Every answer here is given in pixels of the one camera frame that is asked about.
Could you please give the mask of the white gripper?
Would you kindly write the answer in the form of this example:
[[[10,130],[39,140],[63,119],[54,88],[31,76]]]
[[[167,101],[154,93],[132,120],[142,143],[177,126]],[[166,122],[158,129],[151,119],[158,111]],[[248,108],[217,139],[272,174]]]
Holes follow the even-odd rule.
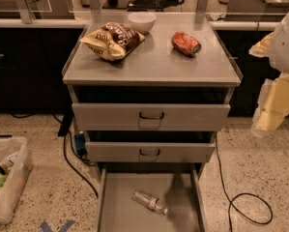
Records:
[[[271,66],[282,73],[275,80],[266,79],[260,90],[251,132],[262,138],[276,131],[289,115],[289,13],[248,53],[269,57]]]

